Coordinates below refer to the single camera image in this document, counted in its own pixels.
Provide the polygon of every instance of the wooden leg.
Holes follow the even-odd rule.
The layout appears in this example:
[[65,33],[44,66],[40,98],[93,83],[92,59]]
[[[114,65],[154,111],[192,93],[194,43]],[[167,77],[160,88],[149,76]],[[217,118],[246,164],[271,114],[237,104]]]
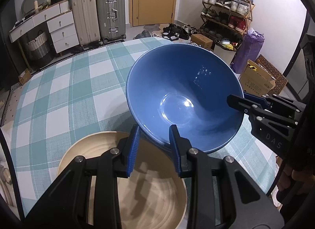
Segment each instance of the wooden leg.
[[19,49],[21,51],[22,57],[24,58],[24,62],[26,63],[26,66],[27,66],[28,70],[30,72],[32,72],[32,69],[31,69],[31,67],[30,67],[30,65],[29,65],[29,63],[28,63],[28,61],[26,59],[26,56],[25,56],[24,51],[22,49],[21,43],[19,42],[19,39],[17,39],[17,42],[18,42],[18,46],[19,46]]

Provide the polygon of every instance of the tablecloth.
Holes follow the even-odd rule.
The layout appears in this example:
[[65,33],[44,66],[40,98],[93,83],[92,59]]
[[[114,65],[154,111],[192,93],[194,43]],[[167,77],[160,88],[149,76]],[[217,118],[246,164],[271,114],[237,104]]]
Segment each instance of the tablecloth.
[[[130,131],[135,121],[126,100],[129,70],[146,51],[170,43],[152,37],[105,46],[47,68],[26,83],[9,132],[25,215],[56,178],[72,144],[95,132]],[[245,116],[237,135],[211,156],[232,155],[266,192],[275,155],[250,129]]]

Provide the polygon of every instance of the blue bowl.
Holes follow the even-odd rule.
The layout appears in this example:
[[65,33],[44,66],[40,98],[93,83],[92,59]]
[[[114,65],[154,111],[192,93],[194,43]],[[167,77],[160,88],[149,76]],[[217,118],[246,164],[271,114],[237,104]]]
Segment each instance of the blue bowl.
[[230,94],[243,97],[229,66],[213,53],[188,44],[164,45],[143,54],[132,66],[126,86],[136,122],[169,152],[172,124],[193,147],[206,153],[224,147],[244,116],[227,105]]

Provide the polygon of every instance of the hand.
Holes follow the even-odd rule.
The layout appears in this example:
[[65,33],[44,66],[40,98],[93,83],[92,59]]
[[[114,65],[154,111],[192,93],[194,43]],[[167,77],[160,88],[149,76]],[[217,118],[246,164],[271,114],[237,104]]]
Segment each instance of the hand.
[[298,190],[297,195],[309,193],[315,184],[315,176],[313,175],[312,167],[307,166],[302,171],[296,171],[293,170],[289,165],[286,165],[277,183],[279,191],[283,191],[284,189],[290,187],[290,177],[292,177],[292,179],[295,181],[304,182],[303,186]]

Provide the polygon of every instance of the suitcase handle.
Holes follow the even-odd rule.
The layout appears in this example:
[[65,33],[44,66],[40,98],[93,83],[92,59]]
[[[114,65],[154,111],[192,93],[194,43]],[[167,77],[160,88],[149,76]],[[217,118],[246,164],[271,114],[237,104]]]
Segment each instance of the suitcase handle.
[[116,15],[116,17],[115,17],[115,19],[113,19],[113,21],[116,21],[118,19],[118,10],[113,9],[113,11],[115,12],[115,15]]

